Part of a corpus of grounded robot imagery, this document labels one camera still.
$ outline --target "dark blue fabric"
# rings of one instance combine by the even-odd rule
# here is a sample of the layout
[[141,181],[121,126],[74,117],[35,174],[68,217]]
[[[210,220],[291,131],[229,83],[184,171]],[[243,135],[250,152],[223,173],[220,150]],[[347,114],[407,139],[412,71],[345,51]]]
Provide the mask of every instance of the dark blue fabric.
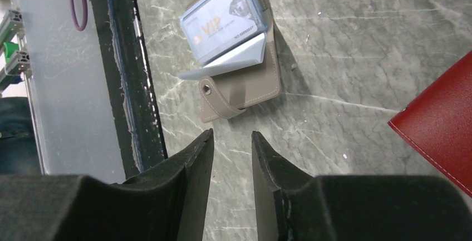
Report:
[[0,99],[0,135],[0,174],[41,173],[27,98]]

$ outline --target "green object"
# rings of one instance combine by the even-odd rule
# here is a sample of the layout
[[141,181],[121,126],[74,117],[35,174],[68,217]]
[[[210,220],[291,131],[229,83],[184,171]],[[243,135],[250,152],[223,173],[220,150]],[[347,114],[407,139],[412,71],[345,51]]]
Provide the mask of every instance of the green object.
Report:
[[13,52],[19,50],[19,45],[13,42],[4,42],[3,46],[5,47],[5,61],[8,62]]

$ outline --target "red leather wallet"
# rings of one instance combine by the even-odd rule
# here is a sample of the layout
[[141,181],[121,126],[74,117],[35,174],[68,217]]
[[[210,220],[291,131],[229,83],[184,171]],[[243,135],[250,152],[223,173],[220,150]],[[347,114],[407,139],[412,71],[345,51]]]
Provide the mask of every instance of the red leather wallet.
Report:
[[389,125],[472,197],[472,51]]

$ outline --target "marble countertop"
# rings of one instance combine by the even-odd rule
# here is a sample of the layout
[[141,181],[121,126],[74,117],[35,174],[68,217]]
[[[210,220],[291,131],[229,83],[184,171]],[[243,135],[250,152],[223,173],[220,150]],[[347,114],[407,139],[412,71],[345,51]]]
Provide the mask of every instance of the marble countertop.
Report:
[[209,124],[198,83],[176,77],[199,67],[190,1],[138,4],[169,155],[215,132],[204,240],[256,240],[253,130],[311,175],[438,173],[387,121],[472,49],[472,0],[270,0],[282,95]]

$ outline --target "metal snap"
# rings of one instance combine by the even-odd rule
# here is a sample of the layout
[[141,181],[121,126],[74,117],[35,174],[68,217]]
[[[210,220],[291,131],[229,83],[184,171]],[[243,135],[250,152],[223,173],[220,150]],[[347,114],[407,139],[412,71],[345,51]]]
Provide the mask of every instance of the metal snap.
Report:
[[210,86],[208,85],[203,85],[203,93],[205,95],[210,95],[210,93],[212,92],[212,89],[210,88]]

